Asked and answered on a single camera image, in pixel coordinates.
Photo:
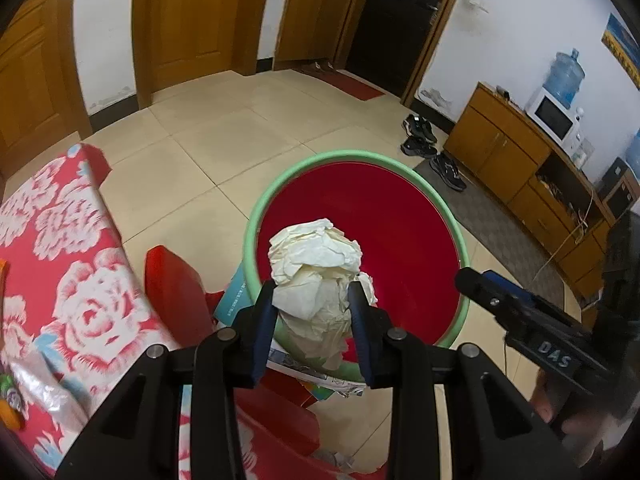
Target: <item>metal bolt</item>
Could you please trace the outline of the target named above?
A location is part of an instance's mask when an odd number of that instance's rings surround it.
[[[473,343],[464,343],[462,345],[462,355],[465,357],[478,357],[480,355],[480,349]]]
[[[386,334],[394,341],[402,341],[406,337],[406,330],[395,326],[386,331]]]
[[[236,331],[230,326],[225,326],[218,330],[218,339],[220,339],[220,341],[231,341],[235,337]]]
[[[162,345],[152,345],[146,349],[146,356],[152,359],[158,359],[164,354],[164,347]]]

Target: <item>black door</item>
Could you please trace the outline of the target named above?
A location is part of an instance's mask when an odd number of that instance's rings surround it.
[[[367,0],[347,70],[400,95],[441,0]]]

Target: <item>red doormat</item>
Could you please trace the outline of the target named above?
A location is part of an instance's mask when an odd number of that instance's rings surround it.
[[[337,89],[360,99],[360,101],[368,101],[374,97],[384,95],[380,90],[376,90],[366,83],[340,73],[329,66],[320,66],[318,63],[312,63],[300,66],[295,70],[305,75],[315,77],[325,83],[329,83],[331,86],[335,86]]]

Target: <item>gray mat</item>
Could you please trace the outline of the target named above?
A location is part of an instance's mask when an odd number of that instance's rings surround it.
[[[546,266],[530,286],[538,269],[548,260],[548,254],[484,190],[467,180],[468,187],[465,191],[453,191],[444,184],[426,160],[415,171],[434,187],[453,216],[522,286],[564,308],[564,284],[556,272],[555,264],[552,262]]]

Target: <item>shoe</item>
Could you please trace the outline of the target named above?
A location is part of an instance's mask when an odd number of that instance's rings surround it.
[[[432,158],[429,161],[429,165],[451,189],[459,192],[463,192],[466,189],[465,181],[460,178],[456,163],[444,153]]]
[[[400,144],[400,150],[407,156],[421,156],[422,158],[433,158],[438,154],[433,146],[422,137],[410,136]]]
[[[433,135],[431,123],[422,117],[416,117],[413,114],[409,114],[407,118],[402,121],[402,127],[406,131],[407,137],[421,137],[429,144],[435,144],[438,142],[438,139]]]

